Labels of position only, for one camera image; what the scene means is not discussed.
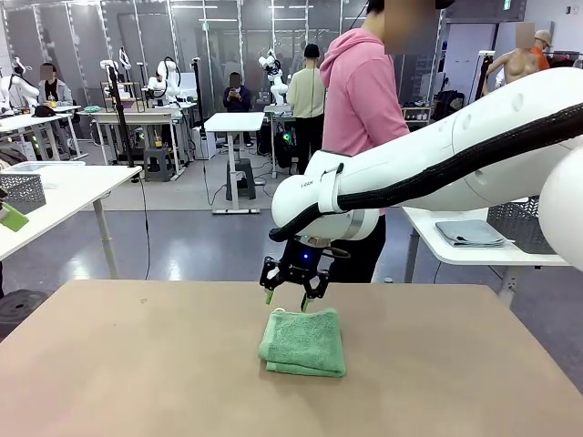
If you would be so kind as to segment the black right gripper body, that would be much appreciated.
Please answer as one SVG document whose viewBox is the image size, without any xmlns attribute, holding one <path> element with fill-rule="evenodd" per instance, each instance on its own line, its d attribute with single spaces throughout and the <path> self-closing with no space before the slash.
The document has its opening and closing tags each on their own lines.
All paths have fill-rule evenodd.
<svg viewBox="0 0 583 437">
<path fill-rule="evenodd" d="M 329 280 L 326 270 L 319 270 L 324 247 L 315 247 L 300 239 L 289 239 L 279 261 L 279 275 L 284 282 L 299 285 L 311 284 L 313 280 L 324 283 Z"/>
</svg>

